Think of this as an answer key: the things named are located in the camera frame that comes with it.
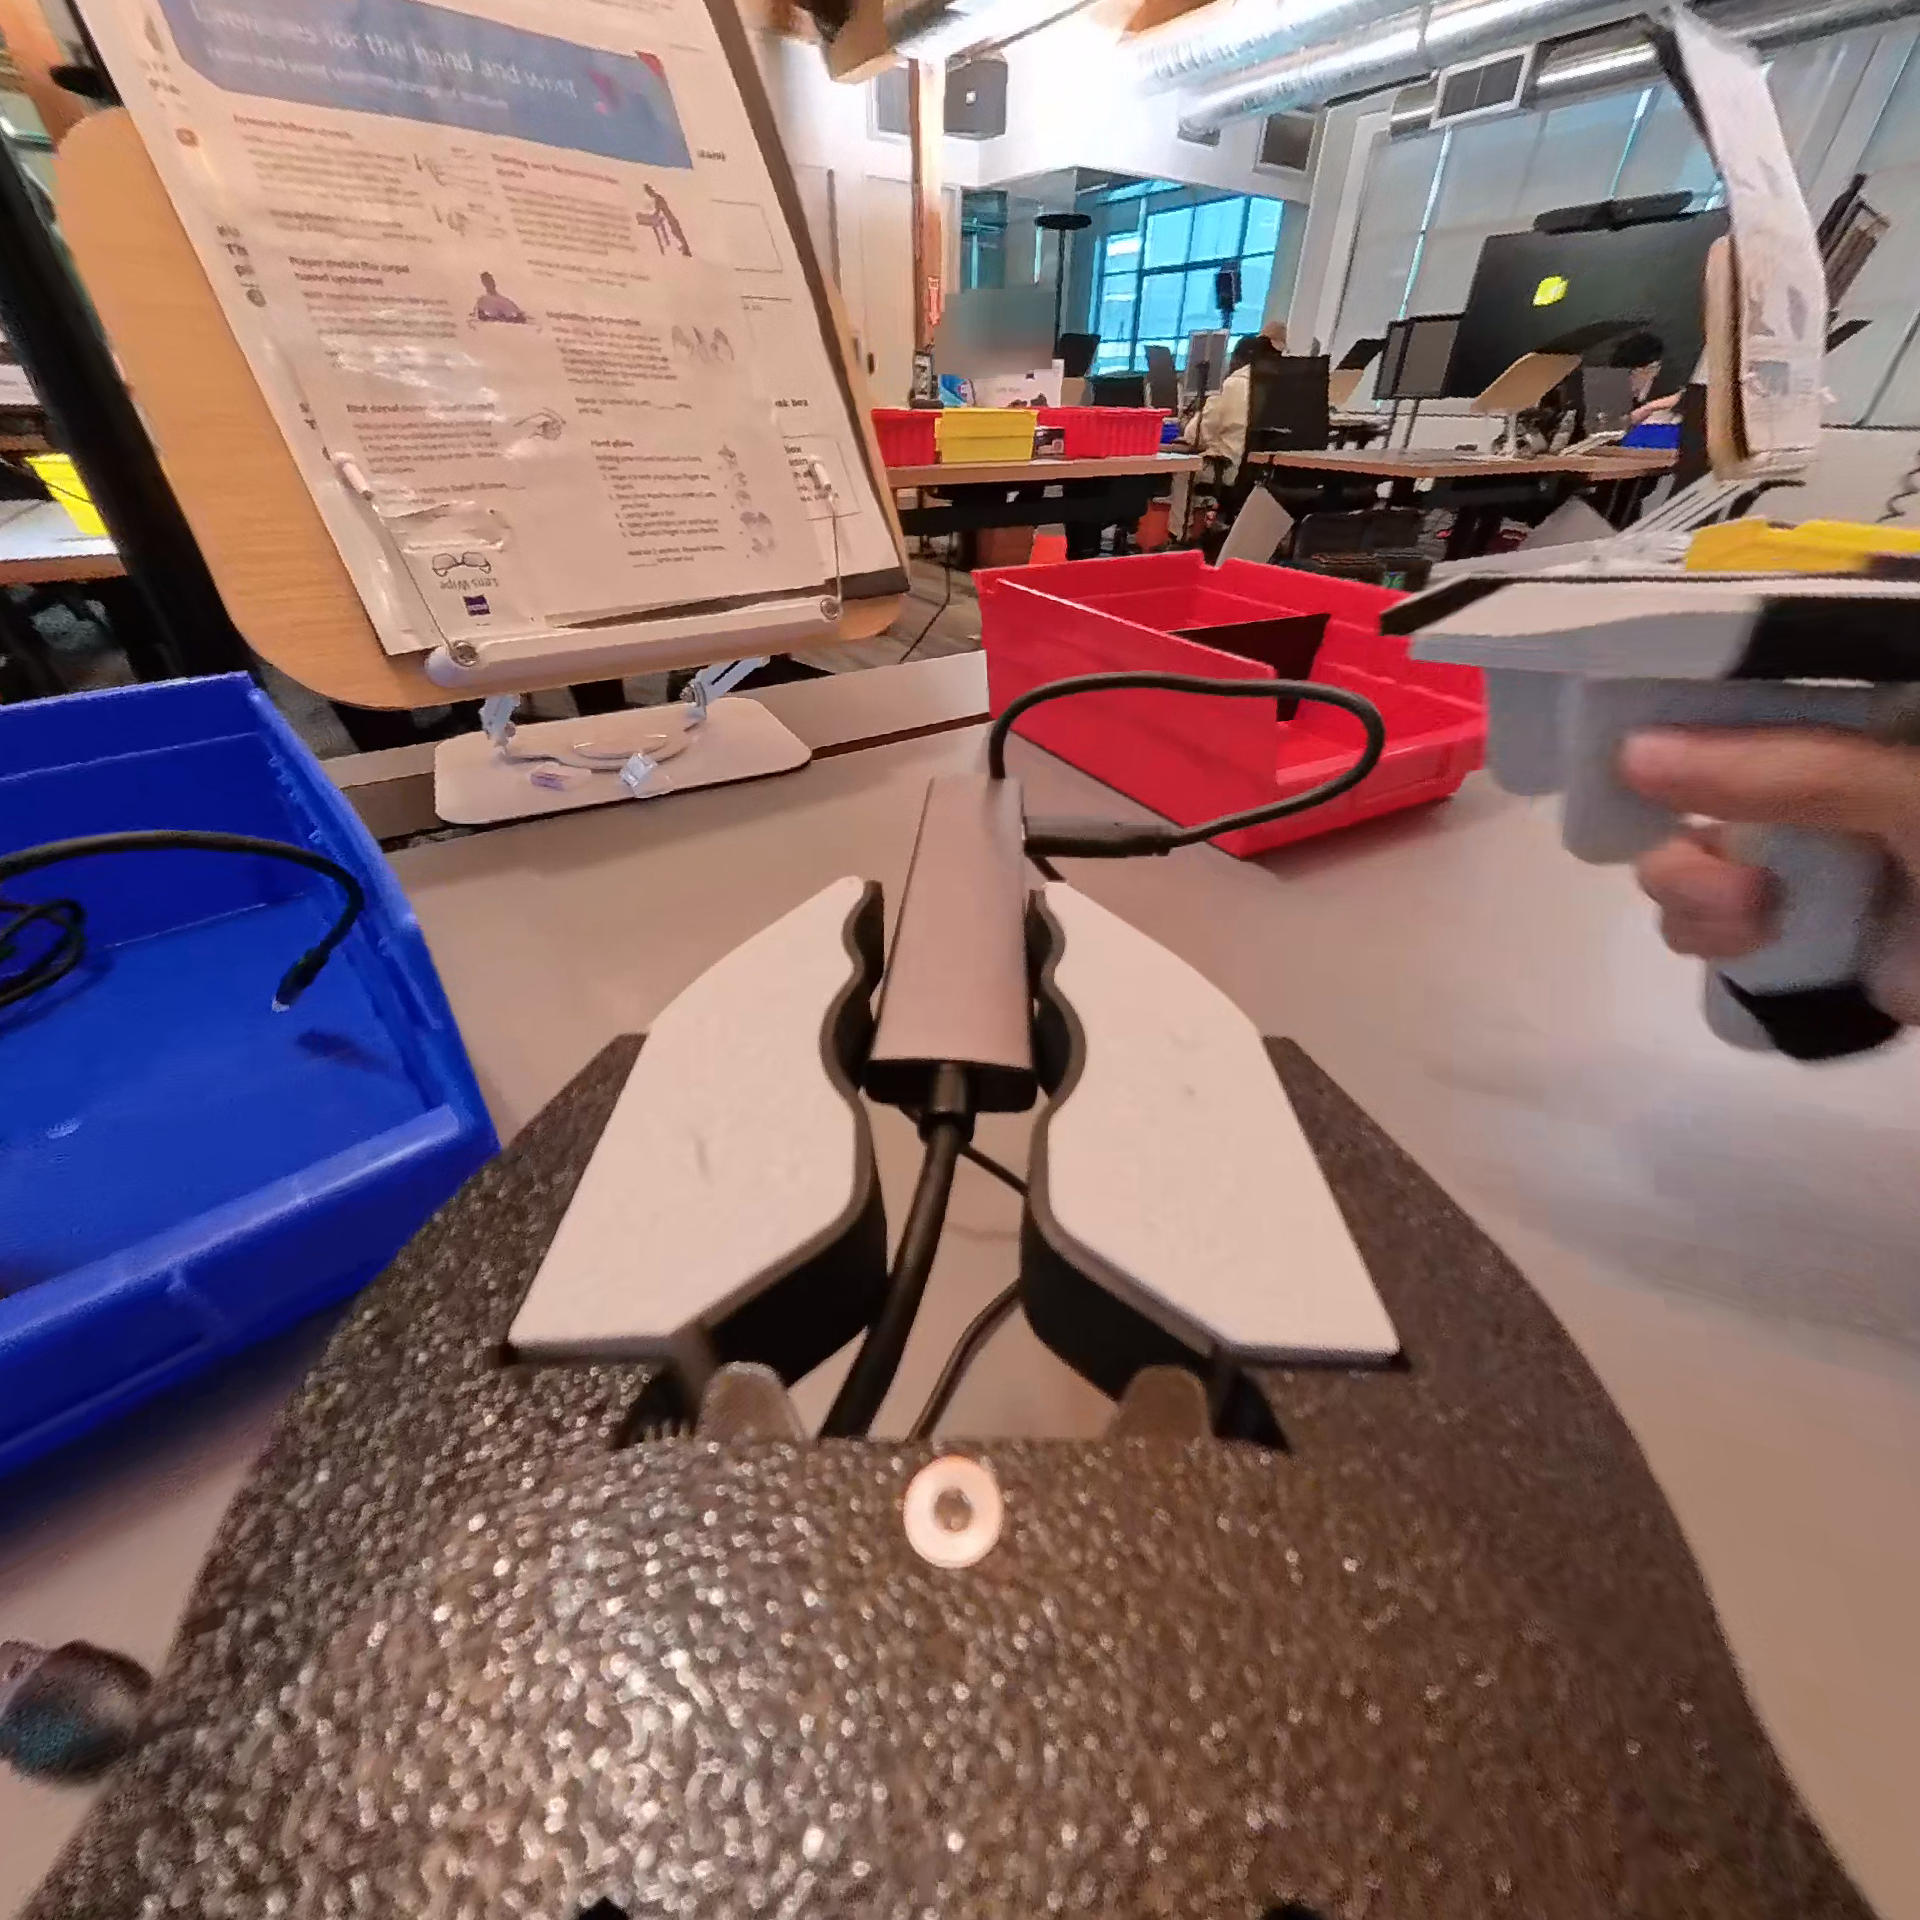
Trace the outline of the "grey desk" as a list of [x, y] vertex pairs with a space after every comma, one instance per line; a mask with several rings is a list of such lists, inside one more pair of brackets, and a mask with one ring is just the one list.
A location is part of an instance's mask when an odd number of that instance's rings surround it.
[[509, 1136], [238, 1435], [22, 1479], [106, 1545], [5, 1651], [148, 1665], [103, 1786], [5, 1784], [5, 1915], [1915, 1915], [1915, 1039], [1722, 1043], [1620, 867], [1470, 779], [1240, 861], [1064, 861], [1274, 1058], [1400, 1359], [1152, 1431], [1013, 1330], [958, 1177], [872, 1438], [832, 1358], [644, 1443], [652, 1361], [516, 1361], [690, 982], [904, 901], [982, 726], [400, 853]]

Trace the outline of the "grey USB hub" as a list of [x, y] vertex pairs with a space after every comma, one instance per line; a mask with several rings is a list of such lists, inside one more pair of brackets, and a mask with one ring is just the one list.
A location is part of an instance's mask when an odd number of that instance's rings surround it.
[[1013, 779], [939, 774], [879, 982], [864, 1089], [901, 1111], [1024, 1112], [1040, 1091]]

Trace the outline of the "wooden document stand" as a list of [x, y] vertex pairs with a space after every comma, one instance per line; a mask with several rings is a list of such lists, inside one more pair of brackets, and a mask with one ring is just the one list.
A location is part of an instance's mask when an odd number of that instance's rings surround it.
[[[91, 67], [111, 104], [67, 109], [55, 144], [55, 215], [77, 286], [132, 418], [158, 459], [162, 504], [182, 515], [182, 534], [152, 534], [152, 560], [135, 562], [136, 530], [115, 520], [111, 537], [140, 584], [151, 582], [155, 613], [184, 609], [184, 582], [160, 587], [158, 567], [184, 542], [207, 576], [218, 613], [246, 650], [288, 680], [350, 709], [392, 719], [422, 709], [435, 689], [411, 657], [392, 657], [351, 582], [350, 567], [307, 485], [302, 454], [288, 442], [275, 400], [261, 387], [191, 233], [173, 205], [148, 138], [117, 103], [108, 59]], [[879, 520], [896, 549], [898, 584], [840, 587], [836, 618], [807, 640], [775, 640], [775, 654], [812, 654], [872, 640], [904, 607], [904, 553], [892, 490], [884, 485], [864, 375], [850, 363], [846, 309], [810, 248], [819, 313], [830, 326], [839, 376], [847, 387], [861, 457], [875, 474]], [[363, 824], [383, 846], [436, 831], [436, 746], [395, 743], [324, 761]]]
[[1818, 229], [1760, 56], [1687, 5], [1650, 9], [1647, 29], [1727, 213], [1707, 269], [1709, 465], [1725, 482], [1789, 482], [1813, 465], [1827, 397]]

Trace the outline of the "printed instruction sheet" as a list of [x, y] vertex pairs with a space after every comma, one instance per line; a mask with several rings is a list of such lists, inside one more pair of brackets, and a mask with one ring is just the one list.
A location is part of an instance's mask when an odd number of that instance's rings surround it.
[[904, 587], [733, 5], [75, 5], [390, 657], [778, 654]]

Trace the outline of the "blue plastic bin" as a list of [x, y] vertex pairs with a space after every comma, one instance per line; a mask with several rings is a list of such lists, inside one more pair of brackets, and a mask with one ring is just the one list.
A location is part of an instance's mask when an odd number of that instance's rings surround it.
[[3, 1473], [373, 1281], [496, 1151], [426, 937], [371, 826], [245, 675], [110, 688], [3, 718], [5, 854], [103, 831], [235, 853], [91, 854], [5, 879], [80, 907], [80, 960], [5, 1010]]

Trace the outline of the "dark rounded object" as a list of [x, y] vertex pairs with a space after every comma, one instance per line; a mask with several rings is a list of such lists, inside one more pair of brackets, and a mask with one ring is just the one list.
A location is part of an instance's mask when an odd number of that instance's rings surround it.
[[88, 1784], [136, 1741], [152, 1672], [127, 1655], [67, 1640], [3, 1643], [3, 1763], [44, 1784]]

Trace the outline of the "large black monitor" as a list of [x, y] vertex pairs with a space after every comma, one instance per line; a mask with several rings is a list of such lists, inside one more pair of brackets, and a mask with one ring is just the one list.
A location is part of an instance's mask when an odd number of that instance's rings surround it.
[[1534, 351], [1576, 351], [1616, 366], [1616, 343], [1652, 331], [1664, 354], [1695, 366], [1707, 254], [1731, 229], [1725, 208], [1643, 195], [1551, 208], [1530, 229], [1484, 239], [1461, 309], [1448, 397], [1477, 397]]

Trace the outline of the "small black monitor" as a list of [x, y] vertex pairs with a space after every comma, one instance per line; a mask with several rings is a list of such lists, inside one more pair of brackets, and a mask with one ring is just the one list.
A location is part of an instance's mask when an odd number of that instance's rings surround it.
[[1375, 401], [1452, 394], [1448, 367], [1461, 322], [1461, 313], [1392, 320], [1375, 366]]

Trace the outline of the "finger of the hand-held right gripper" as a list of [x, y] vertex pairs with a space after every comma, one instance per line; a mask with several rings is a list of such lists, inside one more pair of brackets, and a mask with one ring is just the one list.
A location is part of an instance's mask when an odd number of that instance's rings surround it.
[[1477, 578], [1380, 613], [1412, 657], [1619, 680], [1725, 680], [1763, 599], [1699, 578]]
[[1661, 578], [1684, 568], [1690, 549], [1690, 538], [1592, 538], [1519, 546], [1472, 560], [1438, 562], [1427, 582]]

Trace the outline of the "person's right hand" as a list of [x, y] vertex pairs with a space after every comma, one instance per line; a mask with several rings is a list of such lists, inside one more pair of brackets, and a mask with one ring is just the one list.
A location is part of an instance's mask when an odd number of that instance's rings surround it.
[[1774, 894], [1734, 850], [1734, 826], [1797, 826], [1868, 842], [1886, 861], [1868, 997], [1918, 1022], [1918, 751], [1831, 729], [1646, 729], [1616, 755], [1623, 784], [1690, 826], [1640, 854], [1634, 874], [1664, 943], [1732, 961], [1774, 937]]

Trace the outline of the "black office chair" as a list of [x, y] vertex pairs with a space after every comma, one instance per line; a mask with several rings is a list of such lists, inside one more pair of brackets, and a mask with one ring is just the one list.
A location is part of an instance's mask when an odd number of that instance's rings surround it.
[[1330, 446], [1325, 354], [1269, 354], [1247, 367], [1246, 451], [1310, 451]]

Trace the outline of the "black stand pole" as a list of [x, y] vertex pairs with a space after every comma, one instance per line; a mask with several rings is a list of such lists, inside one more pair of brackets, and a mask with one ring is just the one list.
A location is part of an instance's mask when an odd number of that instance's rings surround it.
[[125, 587], [111, 626], [143, 680], [255, 673], [136, 415], [38, 182], [3, 146], [5, 334], [103, 515]]

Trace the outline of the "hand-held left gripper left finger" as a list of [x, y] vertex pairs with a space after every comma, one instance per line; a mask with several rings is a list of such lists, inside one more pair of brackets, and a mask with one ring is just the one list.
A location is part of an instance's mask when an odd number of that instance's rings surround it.
[[516, 1359], [752, 1361], [803, 1381], [888, 1277], [856, 1073], [882, 966], [875, 879], [826, 885], [694, 976], [647, 1027], [516, 1306]]

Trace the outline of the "wooden table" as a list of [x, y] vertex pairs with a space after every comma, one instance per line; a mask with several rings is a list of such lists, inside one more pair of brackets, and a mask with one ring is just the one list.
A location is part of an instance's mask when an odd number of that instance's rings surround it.
[[987, 534], [1045, 525], [1133, 530], [1159, 498], [1172, 498], [1202, 461], [1186, 449], [1095, 459], [887, 465], [902, 537], [947, 542], [960, 568], [979, 565]]

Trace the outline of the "silver ventilation duct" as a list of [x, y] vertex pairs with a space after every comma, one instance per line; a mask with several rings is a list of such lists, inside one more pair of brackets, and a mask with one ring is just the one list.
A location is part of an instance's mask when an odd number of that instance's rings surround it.
[[1133, 80], [1170, 93], [1182, 131], [1194, 131], [1359, 97], [1646, 11], [1643, 2], [1230, 2], [1195, 7], [1119, 48]]

